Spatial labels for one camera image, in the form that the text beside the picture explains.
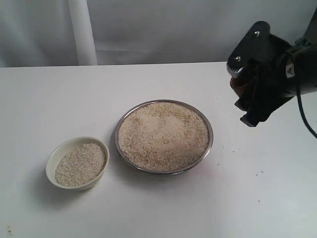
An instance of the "white tabletop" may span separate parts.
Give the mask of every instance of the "white tabletop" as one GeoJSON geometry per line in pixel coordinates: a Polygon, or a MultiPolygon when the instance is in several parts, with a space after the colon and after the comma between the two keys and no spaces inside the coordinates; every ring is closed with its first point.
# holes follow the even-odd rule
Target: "white tabletop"
{"type": "MultiPolygon", "coordinates": [[[[0,237],[317,237],[317,141],[296,100],[249,128],[229,80],[222,62],[1,68],[0,237]],[[191,104],[213,127],[210,154],[186,173],[153,177],[116,152],[118,120],[154,99],[191,104]],[[85,192],[55,188],[47,158],[84,135],[109,146],[105,175],[85,192]]],[[[316,101],[303,96],[314,129],[316,101]]]]}

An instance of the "black cable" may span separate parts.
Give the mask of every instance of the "black cable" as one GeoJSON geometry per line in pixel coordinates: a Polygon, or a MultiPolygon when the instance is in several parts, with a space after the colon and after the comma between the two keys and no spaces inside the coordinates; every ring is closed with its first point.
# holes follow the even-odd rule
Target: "black cable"
{"type": "Polygon", "coordinates": [[[302,98],[301,98],[301,86],[300,86],[300,77],[299,76],[295,76],[296,77],[296,96],[297,96],[297,103],[298,103],[298,109],[299,112],[301,114],[302,120],[304,125],[307,127],[307,129],[310,131],[310,133],[317,139],[317,133],[312,129],[312,127],[309,125],[305,113],[304,113],[304,109],[303,109],[303,104],[302,104],[302,98]]]}

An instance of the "small white bowl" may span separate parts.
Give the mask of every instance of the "small white bowl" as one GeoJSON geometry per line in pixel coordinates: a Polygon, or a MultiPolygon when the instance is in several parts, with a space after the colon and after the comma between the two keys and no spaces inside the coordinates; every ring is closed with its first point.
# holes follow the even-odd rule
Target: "small white bowl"
{"type": "Polygon", "coordinates": [[[103,142],[101,142],[100,140],[98,140],[96,138],[83,136],[83,137],[76,137],[76,138],[70,139],[70,140],[62,143],[61,145],[59,145],[50,155],[48,162],[46,164],[45,171],[46,171],[46,175],[47,175],[49,181],[52,184],[54,184],[55,186],[60,187],[60,188],[64,188],[64,189],[79,191],[79,190],[86,190],[88,188],[93,187],[100,180],[100,178],[103,176],[103,174],[106,170],[106,167],[108,165],[108,162],[109,162],[108,147],[103,142]],[[74,151],[77,146],[80,146],[82,144],[89,144],[89,143],[98,144],[102,148],[102,150],[104,151],[104,154],[106,157],[106,163],[105,163],[105,167],[103,168],[103,170],[93,180],[91,180],[90,182],[83,184],[81,186],[67,187],[67,186],[63,186],[63,185],[59,184],[55,179],[55,170],[56,170],[58,164],[60,163],[60,161],[62,160],[62,158],[67,153],[74,151]]]}

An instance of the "metal bowl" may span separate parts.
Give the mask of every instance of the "metal bowl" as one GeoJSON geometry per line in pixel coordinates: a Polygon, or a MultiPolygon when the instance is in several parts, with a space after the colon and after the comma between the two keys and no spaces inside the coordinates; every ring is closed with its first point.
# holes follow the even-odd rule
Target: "metal bowl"
{"type": "Polygon", "coordinates": [[[129,110],[125,115],[123,115],[123,117],[120,119],[120,121],[118,122],[116,128],[115,128],[115,145],[116,145],[116,148],[117,148],[117,151],[119,152],[120,156],[124,159],[124,161],[134,167],[135,169],[138,169],[140,171],[143,171],[143,172],[146,172],[146,173],[150,173],[150,174],[154,174],[154,175],[175,175],[175,174],[179,174],[181,172],[184,172],[186,170],[189,170],[191,168],[193,168],[194,166],[196,166],[201,160],[203,160],[209,153],[210,149],[211,149],[211,146],[212,146],[212,142],[213,142],[213,131],[212,131],[212,127],[208,121],[208,119],[204,116],[204,114],[202,114],[199,110],[197,110],[196,108],[194,108],[193,106],[190,106],[186,103],[182,103],[182,102],[179,102],[179,101],[174,101],[174,100],[153,100],[153,101],[149,101],[149,102],[145,102],[145,103],[141,103],[139,105],[137,105],[136,107],[132,108],[131,110],[129,110]],[[168,103],[176,103],[176,104],[179,104],[181,106],[184,106],[194,112],[196,112],[204,121],[204,123],[206,124],[207,126],[207,129],[208,129],[208,133],[209,133],[209,140],[208,140],[208,145],[207,145],[207,148],[204,152],[204,154],[198,159],[196,160],[195,162],[193,162],[192,164],[188,165],[187,167],[184,167],[182,169],[179,169],[179,170],[173,170],[173,171],[153,171],[153,170],[147,170],[147,169],[144,169],[140,166],[137,166],[136,164],[132,163],[123,153],[123,151],[120,149],[120,146],[119,146],[119,129],[121,127],[121,124],[123,123],[123,121],[131,114],[133,113],[134,111],[138,110],[139,108],[145,106],[145,105],[148,105],[148,104],[151,104],[151,103],[160,103],[160,102],[168,102],[168,103]]]}

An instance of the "white cloth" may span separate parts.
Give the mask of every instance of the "white cloth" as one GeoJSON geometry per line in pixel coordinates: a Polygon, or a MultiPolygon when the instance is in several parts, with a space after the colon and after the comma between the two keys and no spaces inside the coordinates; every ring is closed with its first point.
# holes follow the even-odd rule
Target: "white cloth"
{"type": "Polygon", "coordinates": [[[0,66],[224,61],[258,20],[294,43],[316,6],[316,0],[0,0],[0,66]]]}

